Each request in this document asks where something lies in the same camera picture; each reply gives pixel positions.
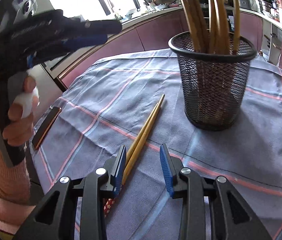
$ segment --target hand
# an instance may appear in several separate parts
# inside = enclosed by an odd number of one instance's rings
[[[35,80],[28,76],[23,83],[24,92],[32,93],[35,87]],[[8,117],[12,122],[4,128],[2,133],[2,137],[8,140],[9,145],[20,146],[31,138],[33,133],[33,111],[37,105],[38,98],[34,96],[32,99],[32,113],[24,119],[21,119],[22,106],[16,103],[11,105],[8,111]]]

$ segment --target wooden chopstick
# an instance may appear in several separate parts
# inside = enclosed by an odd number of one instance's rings
[[[195,9],[195,19],[197,19],[198,25],[200,26],[198,31],[200,36],[202,37],[201,52],[207,53],[209,47],[209,35],[200,2],[199,0],[192,0],[190,4],[193,5],[193,8]]]
[[[210,40],[209,40],[209,54],[213,54],[215,50],[215,36],[217,35],[216,30],[216,12],[214,0],[209,0],[209,29],[210,29]]]
[[[140,152],[141,152],[141,150],[142,150],[142,148],[143,148],[143,146],[146,142],[146,139],[148,138],[148,135],[149,135],[149,133],[150,133],[152,127],[153,127],[153,124],[156,120],[158,112],[161,108],[164,97],[165,97],[165,94],[163,94],[161,96],[160,101],[158,102],[158,104],[157,104],[157,106],[156,106],[156,108],[153,112],[153,115],[151,116],[150,121],[149,121],[147,127],[145,128],[144,133],[142,134],[142,136],[141,136],[141,138],[140,138],[140,140],[139,140],[139,142],[138,142],[138,144],[137,144],[128,164],[126,165],[126,167],[124,169],[123,178],[122,178],[122,185],[124,185],[126,183],[127,178],[129,176],[130,172],[132,171],[132,168],[133,168],[134,164],[136,163],[136,161],[137,161],[137,159],[140,155]]]
[[[131,158],[131,156],[132,156],[132,154],[133,154],[133,152],[134,152],[134,150],[135,150],[137,144],[138,144],[139,141],[140,141],[140,138],[142,137],[142,135],[143,135],[143,133],[144,133],[146,127],[148,126],[148,124],[149,124],[149,122],[150,122],[150,120],[151,120],[151,117],[153,116],[153,113],[154,113],[154,111],[155,111],[157,105],[158,105],[158,103],[156,103],[156,105],[155,105],[155,107],[153,108],[151,114],[149,115],[148,119],[145,121],[145,124],[144,124],[143,127],[141,128],[139,134],[137,135],[137,137],[134,139],[133,143],[131,144],[131,146],[130,146],[128,152],[127,152],[127,157],[126,157],[126,161],[125,161],[125,166],[127,166],[127,164],[128,164],[128,162],[129,162],[129,160],[130,160],[130,158]]]
[[[232,54],[237,54],[240,48],[240,5],[239,0],[234,1],[234,37],[233,37],[233,52]]]
[[[218,50],[222,55],[230,54],[230,40],[227,14],[223,0],[214,0],[216,12],[216,24],[218,27],[218,41],[216,42]]]
[[[193,20],[193,14],[191,14],[191,9],[188,0],[181,0],[184,13],[185,13],[185,18],[188,23],[188,27],[190,30],[190,36],[193,41],[193,49],[195,51],[200,52],[201,51],[201,44],[198,38],[198,33],[197,33],[197,27],[194,20]]]

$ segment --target red patterned cloth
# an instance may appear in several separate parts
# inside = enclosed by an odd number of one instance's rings
[[[109,198],[104,207],[103,207],[103,213],[104,213],[104,217],[106,217],[108,215],[108,213],[110,212],[110,209],[112,207],[112,205],[115,203],[115,199]]]

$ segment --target black mesh pencil holder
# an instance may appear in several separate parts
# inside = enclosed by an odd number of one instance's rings
[[[230,33],[230,50],[233,49]],[[240,111],[254,45],[240,38],[236,55],[198,53],[189,32],[169,41],[177,54],[185,101],[185,114],[198,128],[221,131],[229,128]]]

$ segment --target plaid tablecloth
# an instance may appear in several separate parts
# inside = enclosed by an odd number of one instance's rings
[[[282,70],[260,60],[251,62],[238,120],[222,132],[200,130],[186,118],[177,58],[169,49],[97,61],[54,102],[62,112],[39,151],[31,151],[44,192],[61,176],[84,177],[122,144],[129,147],[163,93],[148,143],[106,218],[108,239],[178,238],[182,200],[166,193],[162,143],[201,175],[226,176],[273,239],[282,239]],[[77,239],[79,231],[78,212]]]

